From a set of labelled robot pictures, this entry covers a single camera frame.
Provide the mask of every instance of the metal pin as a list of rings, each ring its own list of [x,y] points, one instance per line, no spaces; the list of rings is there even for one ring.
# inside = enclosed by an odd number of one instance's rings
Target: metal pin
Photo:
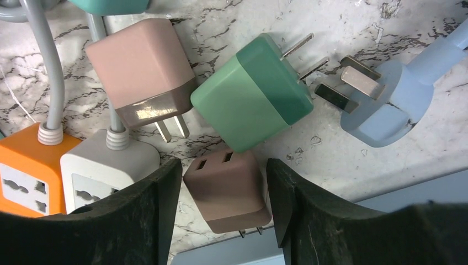
[[[383,91],[383,86],[352,66],[345,67],[341,80],[374,100],[377,100]]]
[[[169,130],[167,129],[165,123],[163,120],[155,122],[156,127],[158,128],[159,133],[162,136],[162,139],[164,142],[170,142],[172,139],[171,134],[169,133]]]
[[[354,69],[358,70],[359,72],[365,74],[372,80],[379,79],[382,75],[378,72],[372,70],[367,65],[363,64],[362,62],[356,60],[354,57],[348,55],[339,62],[342,66],[352,66]]]
[[[353,112],[359,106],[358,103],[326,84],[319,84],[315,89],[315,93],[347,113]]]
[[[179,127],[180,133],[182,137],[187,138],[190,135],[189,128],[187,128],[187,124],[185,123],[184,118],[182,115],[177,115],[174,117],[175,123],[177,123],[177,127]]]
[[[313,39],[313,33],[310,33],[305,38],[303,38],[298,43],[296,43],[293,47],[291,47],[289,50],[287,50],[285,53],[283,53],[281,60],[288,57],[289,55],[291,55],[293,52],[297,51],[298,49],[300,49],[302,46],[304,46],[304,44],[309,42],[311,39]]]
[[[326,65],[330,61],[330,57],[325,57],[321,59],[320,61],[316,62],[314,65],[312,65],[305,73],[303,73],[300,77],[299,80],[304,80],[306,79],[309,75],[311,75],[313,72],[317,71],[320,69],[320,67]]]

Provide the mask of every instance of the marble surface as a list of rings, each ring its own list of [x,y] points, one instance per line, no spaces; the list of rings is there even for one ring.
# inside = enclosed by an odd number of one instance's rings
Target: marble surface
[[[331,62],[308,78],[333,76],[338,61],[355,55],[375,66],[388,59],[409,62],[436,37],[447,35],[468,17],[460,0],[158,0],[141,15],[107,17],[114,32],[141,19],[166,17],[184,46],[199,82],[262,32],[282,48],[313,32],[315,38],[288,60],[298,71],[324,56]],[[108,104],[84,48],[91,43],[84,12],[68,2],[47,13],[62,60],[66,82],[64,127],[85,139],[109,125]],[[33,121],[15,104],[9,86],[36,121],[44,121],[49,104],[42,57],[28,24],[0,22],[0,129],[6,135]],[[468,161],[468,60],[435,84],[432,105],[403,139],[374,149],[339,126],[340,112],[313,95],[315,110],[254,151],[262,165],[281,158],[310,181],[349,200],[381,194],[466,168]],[[182,159],[184,169],[203,154],[226,147],[196,112],[184,114],[191,135],[180,137],[175,122],[168,127],[174,141],[165,144],[152,125],[133,131],[153,144],[163,160]],[[171,256],[227,237],[210,232],[182,185]]]

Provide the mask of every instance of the teal power adapter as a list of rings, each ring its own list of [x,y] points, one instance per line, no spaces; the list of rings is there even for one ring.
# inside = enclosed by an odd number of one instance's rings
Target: teal power adapter
[[[130,15],[141,14],[150,0],[69,0],[80,9],[93,15]]]
[[[302,75],[286,60],[312,38],[282,54],[270,35],[260,34],[192,93],[195,109],[234,152],[253,148],[312,112],[302,80],[328,58]]]

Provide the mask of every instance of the power adapter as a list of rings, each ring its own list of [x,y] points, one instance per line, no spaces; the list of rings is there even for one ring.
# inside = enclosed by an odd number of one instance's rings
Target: power adapter
[[[38,139],[36,123],[0,141],[0,210],[26,217],[65,213],[60,157],[81,141],[64,134],[58,145]]]
[[[143,13],[150,0],[69,0],[93,15],[130,15]]]
[[[253,148],[313,110],[302,80],[328,58],[300,76],[286,60],[312,38],[282,54],[268,34],[260,34],[192,94],[195,109],[235,152]]]
[[[214,233],[261,227],[272,219],[267,181],[251,151],[199,157],[183,180]]]
[[[347,56],[341,61],[341,80],[352,94],[347,97],[324,83],[315,93],[344,111],[343,130],[372,147],[384,147],[418,124],[430,106],[434,83],[466,57],[467,46],[468,20],[408,65],[392,60],[372,70]]]
[[[65,83],[42,6],[51,8],[58,1],[20,0],[21,6],[15,2],[9,1],[10,8],[2,7],[0,19],[29,21],[49,76],[50,107],[45,123],[0,141],[0,210],[26,217],[65,213],[60,157],[81,141],[63,133]]]
[[[159,153],[152,145],[130,139],[127,148],[112,150],[106,145],[107,137],[107,130],[98,130],[60,159],[68,214],[132,185],[159,168]]]
[[[86,53],[126,127],[156,123],[169,142],[163,120],[175,117],[188,137],[182,114],[192,108],[197,83],[168,19],[137,22],[89,45]]]

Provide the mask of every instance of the light blue plug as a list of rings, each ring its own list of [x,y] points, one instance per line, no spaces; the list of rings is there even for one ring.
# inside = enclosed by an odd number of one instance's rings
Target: light blue plug
[[[141,14],[150,0],[69,0],[80,9],[93,15]]]
[[[324,84],[316,93],[345,110],[343,130],[372,147],[387,146],[421,120],[432,100],[434,82],[467,56],[467,46],[468,20],[447,38],[436,39],[408,65],[391,60],[373,71],[346,57],[342,64],[354,69],[347,75],[343,72],[342,80],[355,88],[351,96]]]

